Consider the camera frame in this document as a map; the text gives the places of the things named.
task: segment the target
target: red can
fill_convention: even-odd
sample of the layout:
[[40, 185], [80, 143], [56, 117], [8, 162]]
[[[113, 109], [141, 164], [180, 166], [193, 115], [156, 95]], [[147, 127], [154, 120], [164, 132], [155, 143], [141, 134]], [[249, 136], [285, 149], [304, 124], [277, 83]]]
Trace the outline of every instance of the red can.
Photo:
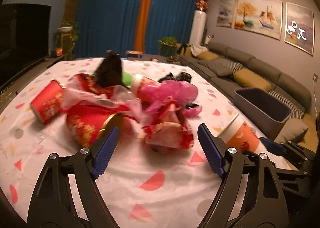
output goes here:
[[82, 147], [89, 148], [114, 126], [122, 133], [124, 116], [101, 107], [77, 104], [69, 109], [66, 121], [72, 137]]
[[41, 123], [46, 123], [61, 111], [61, 102], [65, 86], [52, 80], [30, 103], [30, 108]]

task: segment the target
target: window curtain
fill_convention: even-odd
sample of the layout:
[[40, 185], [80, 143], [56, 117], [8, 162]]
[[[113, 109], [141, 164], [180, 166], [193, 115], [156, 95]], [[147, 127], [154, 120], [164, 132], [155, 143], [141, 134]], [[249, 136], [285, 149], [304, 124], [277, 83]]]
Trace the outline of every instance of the window curtain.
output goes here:
[[79, 0], [76, 58], [133, 50], [140, 0]]
[[157, 40], [176, 36], [188, 43], [197, 0], [152, 0], [145, 37], [145, 53], [159, 54]]

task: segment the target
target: white tablecloth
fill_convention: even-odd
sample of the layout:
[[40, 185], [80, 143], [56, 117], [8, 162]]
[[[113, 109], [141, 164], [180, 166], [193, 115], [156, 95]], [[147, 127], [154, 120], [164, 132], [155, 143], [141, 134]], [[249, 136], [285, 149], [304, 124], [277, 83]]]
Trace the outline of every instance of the white tablecloth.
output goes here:
[[[24, 220], [27, 220], [31, 195], [49, 154], [55, 152], [62, 157], [80, 149], [68, 133], [65, 115], [43, 125], [36, 120], [29, 103], [52, 79], [66, 84], [76, 73], [91, 74], [100, 62], [101, 58], [94, 58], [55, 64], [26, 86], [0, 115], [0, 186]], [[195, 139], [201, 123], [217, 136], [238, 113], [225, 96], [188, 67], [123, 60], [123, 70], [153, 80], [169, 72], [174, 75], [180, 71], [190, 73], [191, 83], [199, 88], [195, 103], [203, 106], [197, 118], [188, 120]], [[246, 121], [261, 137], [262, 133]], [[143, 145], [140, 126], [136, 124], [135, 130], [136, 133], [120, 143], [106, 172], [96, 181], [111, 214], [120, 227], [197, 227], [221, 183], [211, 172], [199, 141], [196, 139], [189, 150], [162, 155]], [[256, 152], [266, 151], [261, 144]], [[277, 167], [289, 169], [283, 158], [267, 154]], [[246, 180], [244, 175], [230, 219], [239, 214]], [[70, 176], [70, 184], [77, 213], [86, 218], [74, 176]]]

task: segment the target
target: orange curtain stripe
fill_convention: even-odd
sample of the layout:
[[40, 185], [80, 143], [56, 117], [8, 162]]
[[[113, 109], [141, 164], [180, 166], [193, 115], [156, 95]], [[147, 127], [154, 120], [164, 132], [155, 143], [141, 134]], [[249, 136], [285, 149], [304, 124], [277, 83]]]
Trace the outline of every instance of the orange curtain stripe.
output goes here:
[[141, 0], [134, 39], [134, 50], [144, 52], [144, 42], [151, 0]]

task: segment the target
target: picture frame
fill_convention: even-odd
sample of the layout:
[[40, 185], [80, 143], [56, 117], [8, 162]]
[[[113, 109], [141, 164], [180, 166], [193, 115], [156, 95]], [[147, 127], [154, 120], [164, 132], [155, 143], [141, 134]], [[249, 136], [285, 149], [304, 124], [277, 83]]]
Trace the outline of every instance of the picture frame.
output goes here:
[[280, 40], [282, 17], [280, 0], [238, 0], [234, 28]]
[[232, 28], [235, 16], [236, 0], [220, 0], [217, 26]]
[[286, 2], [284, 41], [313, 56], [315, 45], [315, 19], [312, 10]]

